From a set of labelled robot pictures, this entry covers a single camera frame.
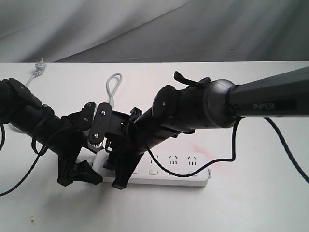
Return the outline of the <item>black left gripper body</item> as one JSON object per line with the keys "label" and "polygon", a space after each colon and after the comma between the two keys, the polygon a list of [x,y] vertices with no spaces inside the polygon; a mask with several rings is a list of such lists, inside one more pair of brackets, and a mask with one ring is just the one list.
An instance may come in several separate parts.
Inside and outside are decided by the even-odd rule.
{"label": "black left gripper body", "polygon": [[85,145],[85,137],[79,130],[80,112],[71,113],[61,118],[61,127],[56,140],[58,148],[58,178],[62,186],[68,186],[73,181],[86,181],[90,166],[84,160],[80,163],[76,159]]}

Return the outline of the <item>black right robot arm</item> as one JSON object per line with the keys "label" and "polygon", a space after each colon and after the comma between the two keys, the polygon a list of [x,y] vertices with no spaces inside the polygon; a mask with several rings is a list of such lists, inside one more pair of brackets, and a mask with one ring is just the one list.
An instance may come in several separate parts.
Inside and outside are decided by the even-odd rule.
{"label": "black right robot arm", "polygon": [[125,189],[143,154],[179,134],[199,129],[236,130],[246,117],[308,117],[309,69],[304,67],[237,85],[226,79],[200,81],[174,79],[185,84],[177,90],[166,85],[147,111],[133,108],[129,114],[114,111],[107,135],[111,151],[105,168],[115,171],[112,186]]}

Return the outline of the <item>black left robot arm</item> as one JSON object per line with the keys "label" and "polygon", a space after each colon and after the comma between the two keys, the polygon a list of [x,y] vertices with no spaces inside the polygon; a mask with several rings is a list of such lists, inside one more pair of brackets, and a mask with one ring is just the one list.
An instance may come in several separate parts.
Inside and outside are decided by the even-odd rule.
{"label": "black left robot arm", "polygon": [[86,146],[86,136],[78,127],[80,112],[61,118],[53,109],[43,104],[21,82],[9,78],[0,82],[0,120],[12,124],[32,138],[31,147],[36,142],[43,145],[43,151],[35,153],[43,156],[50,149],[58,155],[57,182],[63,186],[73,181],[99,184],[103,181],[84,160],[76,163],[77,157]]}

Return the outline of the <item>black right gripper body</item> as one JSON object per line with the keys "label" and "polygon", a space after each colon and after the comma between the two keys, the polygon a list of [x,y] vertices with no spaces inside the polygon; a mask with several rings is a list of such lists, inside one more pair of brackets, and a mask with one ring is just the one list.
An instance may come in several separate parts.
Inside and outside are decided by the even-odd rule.
{"label": "black right gripper body", "polygon": [[120,126],[119,139],[112,138],[110,146],[117,149],[117,155],[123,153],[144,154],[147,148],[155,145],[155,122],[152,117],[152,109],[141,113],[138,108],[131,110]]}

